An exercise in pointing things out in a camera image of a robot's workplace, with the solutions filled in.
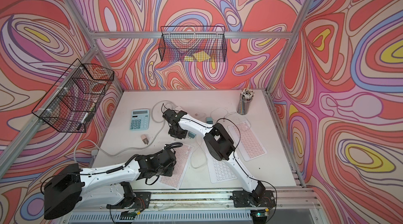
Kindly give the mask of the teal usb charger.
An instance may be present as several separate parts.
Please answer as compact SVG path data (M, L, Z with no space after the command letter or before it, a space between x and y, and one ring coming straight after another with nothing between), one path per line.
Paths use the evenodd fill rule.
M188 132L188 137L189 137L190 139L194 139L194 138L196 138L196 134L194 134L194 133L192 133L192 132Z

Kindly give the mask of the pink usb charger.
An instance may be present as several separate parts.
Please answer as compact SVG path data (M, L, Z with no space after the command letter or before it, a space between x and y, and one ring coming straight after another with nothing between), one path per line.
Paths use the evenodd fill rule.
M142 142L143 142L145 145L148 145L148 144L149 144L149 139L148 139L148 137L147 137L145 134L142 134L142 135L141 135L141 140L142 140Z

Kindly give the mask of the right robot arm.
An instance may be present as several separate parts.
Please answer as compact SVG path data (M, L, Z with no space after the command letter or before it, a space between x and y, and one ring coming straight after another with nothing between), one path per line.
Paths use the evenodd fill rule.
M220 123L208 124L191 117L184 111L165 109L164 120L169 124L169 135L176 139L185 138L187 132L200 136L210 153L219 162L224 162L240 180L242 191L233 192L233 200L242 206L260 207L264 204L266 188L263 183L247 172L236 154L236 144Z

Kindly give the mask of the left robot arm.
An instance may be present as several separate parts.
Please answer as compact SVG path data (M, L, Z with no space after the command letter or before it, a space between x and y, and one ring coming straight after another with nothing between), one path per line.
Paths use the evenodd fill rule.
M99 168L80 168L77 163L66 166L41 186L44 219L57 219L77 207L131 207L136 200L131 182L171 177L176 165L175 150L182 146L174 142L154 154L134 154L125 163Z

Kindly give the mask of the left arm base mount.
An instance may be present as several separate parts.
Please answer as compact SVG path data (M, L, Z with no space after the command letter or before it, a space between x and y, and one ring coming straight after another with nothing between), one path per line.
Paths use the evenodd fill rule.
M107 204L107 209L134 209L145 210L149 208L151 192L135 191L132 196L125 196L123 200L115 205Z

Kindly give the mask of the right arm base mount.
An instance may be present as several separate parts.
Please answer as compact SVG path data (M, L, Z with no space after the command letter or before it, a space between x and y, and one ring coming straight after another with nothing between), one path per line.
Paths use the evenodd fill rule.
M249 193L244 190L233 191L230 195L236 208L265 207L272 209L276 206L276 198L271 190L265 190L261 194Z

